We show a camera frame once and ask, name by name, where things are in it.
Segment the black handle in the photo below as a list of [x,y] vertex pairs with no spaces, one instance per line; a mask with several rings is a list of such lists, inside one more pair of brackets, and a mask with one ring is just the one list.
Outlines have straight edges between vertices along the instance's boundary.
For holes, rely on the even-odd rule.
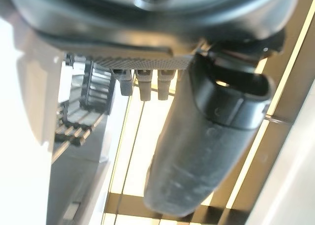
[[[145,189],[144,202],[156,212],[179,217],[193,212],[238,161],[263,120],[269,81],[249,73],[231,75],[238,80],[227,73],[221,78],[219,72],[197,55],[177,83]],[[218,85],[218,78],[229,86]],[[251,82],[249,91],[245,81]]]

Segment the textured grip surface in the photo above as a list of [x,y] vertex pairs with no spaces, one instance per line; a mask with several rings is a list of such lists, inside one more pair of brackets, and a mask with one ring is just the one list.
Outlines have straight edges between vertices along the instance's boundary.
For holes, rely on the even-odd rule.
[[193,212],[238,161],[255,132],[207,120],[195,105],[186,71],[157,143],[146,206],[179,217]]

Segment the black plastic part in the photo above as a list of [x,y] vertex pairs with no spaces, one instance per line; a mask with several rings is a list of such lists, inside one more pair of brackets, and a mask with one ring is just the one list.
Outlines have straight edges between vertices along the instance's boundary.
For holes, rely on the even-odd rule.
[[252,42],[218,42],[211,46],[209,57],[214,65],[253,73],[261,59],[283,50],[285,30]]
[[115,78],[109,69],[86,60],[80,107],[98,113],[110,114],[115,89]]
[[259,127],[273,95],[269,78],[216,67],[199,54],[189,72],[194,102],[207,119],[238,129]]
[[[157,142],[148,172],[144,202],[158,213],[183,217],[193,212],[238,161],[267,110],[263,108],[257,115],[252,115],[255,112],[252,110],[260,105],[261,94],[266,92],[262,88],[263,91],[250,94],[260,94],[260,97],[256,102],[252,102],[254,98],[251,97],[248,103],[252,105],[245,105],[244,108],[248,112],[239,115],[244,119],[253,118],[254,124],[239,121],[238,117],[235,121],[227,122],[224,116],[233,112],[235,106],[240,107],[238,99],[245,96],[241,91],[246,90],[246,83],[237,83],[241,85],[240,90],[217,85],[215,79],[211,79],[215,75],[213,68],[204,63],[205,60],[207,58],[197,55],[189,70],[181,74],[174,101]],[[201,75],[201,68],[207,70],[211,78]],[[257,81],[265,85],[263,78]],[[199,109],[197,102],[206,109]],[[222,118],[216,118],[217,111],[212,106],[223,108]],[[210,109],[214,110],[214,115],[209,112]]]
[[159,100],[167,100],[171,80],[175,76],[175,70],[157,71],[157,96]]
[[142,101],[150,101],[151,99],[151,81],[152,70],[135,70],[136,78],[138,79],[140,99]]
[[[142,47],[143,53],[146,47],[163,47],[178,55],[191,53],[200,38],[211,42],[265,39],[285,26],[297,0],[220,0],[161,12],[106,0],[13,2],[32,27],[54,40],[80,39],[87,46],[91,41],[103,41],[108,46],[126,45],[129,51]],[[75,42],[67,44],[68,51],[77,47]]]
[[131,70],[114,69],[111,70],[113,77],[120,83],[120,91],[123,96],[132,95],[132,75]]

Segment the metal bar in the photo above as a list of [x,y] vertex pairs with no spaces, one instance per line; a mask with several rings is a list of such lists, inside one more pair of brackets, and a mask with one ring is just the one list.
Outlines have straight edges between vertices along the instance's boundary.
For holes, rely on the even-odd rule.
[[70,141],[65,141],[61,144],[61,146],[53,153],[51,164],[53,164],[60,155],[63,154],[63,152],[69,147]]

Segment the black plastic housing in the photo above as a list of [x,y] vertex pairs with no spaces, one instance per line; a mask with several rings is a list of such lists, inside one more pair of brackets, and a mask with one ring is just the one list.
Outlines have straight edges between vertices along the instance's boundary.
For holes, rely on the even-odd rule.
[[201,39],[270,37],[286,25],[297,0],[220,0],[154,12],[109,0],[13,2],[33,28],[61,49],[84,55],[92,49],[109,57],[165,58],[190,54]]

